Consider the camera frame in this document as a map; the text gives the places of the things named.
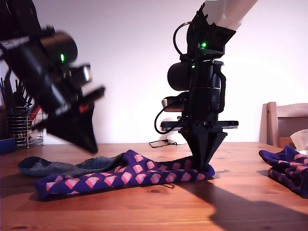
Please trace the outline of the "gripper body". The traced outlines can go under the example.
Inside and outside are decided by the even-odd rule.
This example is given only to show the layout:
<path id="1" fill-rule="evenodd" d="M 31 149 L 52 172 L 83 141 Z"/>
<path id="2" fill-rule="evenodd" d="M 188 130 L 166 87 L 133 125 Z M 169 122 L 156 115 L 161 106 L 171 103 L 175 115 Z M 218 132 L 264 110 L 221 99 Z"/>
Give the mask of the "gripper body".
<path id="1" fill-rule="evenodd" d="M 161 133 L 169 133 L 172 130 L 190 133 L 220 132 L 224 129 L 237 128 L 238 121 L 219 121 L 218 114 L 223 111 L 224 101 L 220 100 L 224 94 L 219 89 L 196 89 L 190 99 L 190 92 L 185 91 L 178 96 L 169 96 L 162 100 L 165 112 L 180 112 L 178 121 L 165 121 L 160 125 Z"/>

